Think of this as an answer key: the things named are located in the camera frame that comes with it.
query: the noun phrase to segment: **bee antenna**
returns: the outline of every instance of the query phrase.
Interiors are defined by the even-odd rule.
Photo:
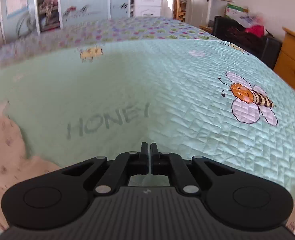
[[[224,83],[224,82],[221,80],[221,78],[217,78],[217,79],[220,80],[220,82],[221,82],[222,84],[227,85],[228,87],[230,86],[230,85]]]
[[[223,93],[223,91],[230,91],[230,90],[229,90],[229,89],[223,89],[223,90],[222,90],[222,92],[221,92],[221,96],[222,96],[222,97],[225,97],[225,94]]]

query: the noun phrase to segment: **white drawer cabinet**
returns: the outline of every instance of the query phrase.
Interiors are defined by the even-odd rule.
[[[135,17],[161,16],[162,0],[135,0]]]

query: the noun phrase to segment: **bed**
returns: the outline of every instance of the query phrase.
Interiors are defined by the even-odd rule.
[[[84,23],[4,46],[5,99],[30,155],[61,167],[156,142],[295,198],[295,91],[253,55],[185,23]]]

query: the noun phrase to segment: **orange wooden cabinet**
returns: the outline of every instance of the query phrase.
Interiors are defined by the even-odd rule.
[[[295,32],[287,28],[283,30],[286,35],[274,71],[295,89]]]

